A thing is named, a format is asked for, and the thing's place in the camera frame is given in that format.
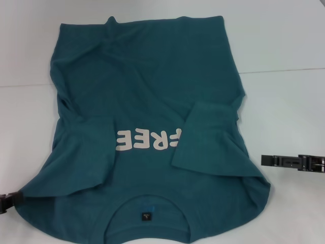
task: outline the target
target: teal t-shirt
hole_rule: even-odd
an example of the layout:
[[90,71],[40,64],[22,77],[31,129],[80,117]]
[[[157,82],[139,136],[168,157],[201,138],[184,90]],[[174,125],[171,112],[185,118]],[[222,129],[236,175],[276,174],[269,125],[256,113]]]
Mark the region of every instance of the teal t-shirt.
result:
[[254,219],[270,184],[237,128],[244,90],[224,21],[62,24],[60,119],[19,214],[54,237],[193,242]]

